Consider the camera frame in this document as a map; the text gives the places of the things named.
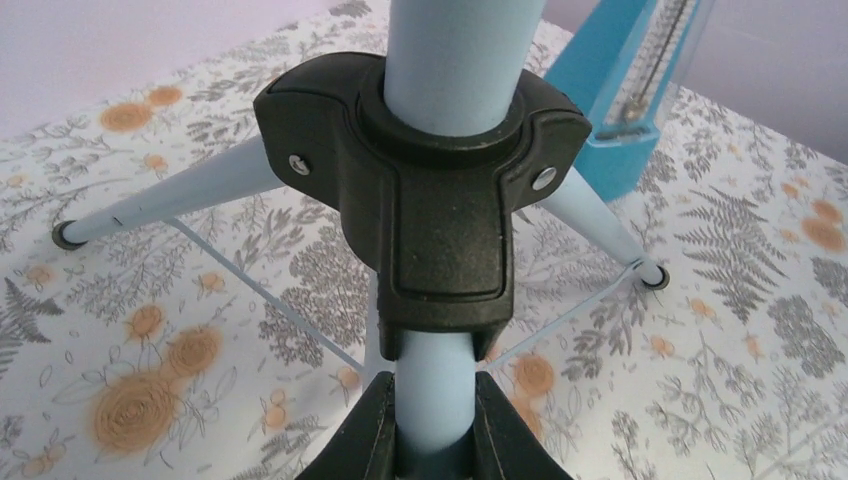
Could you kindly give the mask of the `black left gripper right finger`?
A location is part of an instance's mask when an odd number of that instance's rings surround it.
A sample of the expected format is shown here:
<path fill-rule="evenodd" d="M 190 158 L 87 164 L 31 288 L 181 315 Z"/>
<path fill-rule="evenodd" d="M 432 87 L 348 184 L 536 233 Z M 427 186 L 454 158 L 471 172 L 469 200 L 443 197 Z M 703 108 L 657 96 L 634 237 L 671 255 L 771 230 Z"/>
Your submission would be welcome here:
<path fill-rule="evenodd" d="M 475 375 L 474 480 L 571 480 L 487 372 Z"/>

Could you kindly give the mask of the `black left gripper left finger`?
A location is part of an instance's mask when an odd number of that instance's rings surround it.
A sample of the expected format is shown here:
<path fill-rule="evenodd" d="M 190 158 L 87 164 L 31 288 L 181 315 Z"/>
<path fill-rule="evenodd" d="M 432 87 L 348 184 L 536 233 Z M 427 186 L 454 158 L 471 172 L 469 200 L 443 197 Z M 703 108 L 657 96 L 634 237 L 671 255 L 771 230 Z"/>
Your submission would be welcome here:
<path fill-rule="evenodd" d="M 297 480 L 392 480 L 396 422 L 394 375 L 377 374 L 338 430 Z"/>

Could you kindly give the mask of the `light blue music stand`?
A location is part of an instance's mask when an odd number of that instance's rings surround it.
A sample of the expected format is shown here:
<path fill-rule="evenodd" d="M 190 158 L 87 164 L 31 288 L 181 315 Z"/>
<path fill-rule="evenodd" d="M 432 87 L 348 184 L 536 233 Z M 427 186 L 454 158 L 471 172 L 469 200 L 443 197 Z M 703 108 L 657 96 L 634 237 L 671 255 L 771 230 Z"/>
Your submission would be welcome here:
<path fill-rule="evenodd" d="M 255 98 L 260 134 L 55 226 L 87 242 L 288 186 L 338 211 L 376 276 L 394 479 L 473 479 L 475 375 L 513 316 L 512 215 L 543 204 L 651 290 L 653 261 L 572 169 L 591 132 L 524 67 L 540 1 L 395 1 L 385 55 L 331 53 Z"/>

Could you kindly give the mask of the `blue metronome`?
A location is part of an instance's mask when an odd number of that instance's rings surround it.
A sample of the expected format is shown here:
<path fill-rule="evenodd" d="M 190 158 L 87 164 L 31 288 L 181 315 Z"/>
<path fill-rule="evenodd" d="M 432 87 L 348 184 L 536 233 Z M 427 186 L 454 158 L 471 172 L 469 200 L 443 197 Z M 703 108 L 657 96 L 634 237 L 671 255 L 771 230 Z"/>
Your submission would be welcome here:
<path fill-rule="evenodd" d="M 710 0 L 601 1 L 546 72 L 592 124 L 574 166 L 603 201 L 636 188 L 712 8 Z"/>

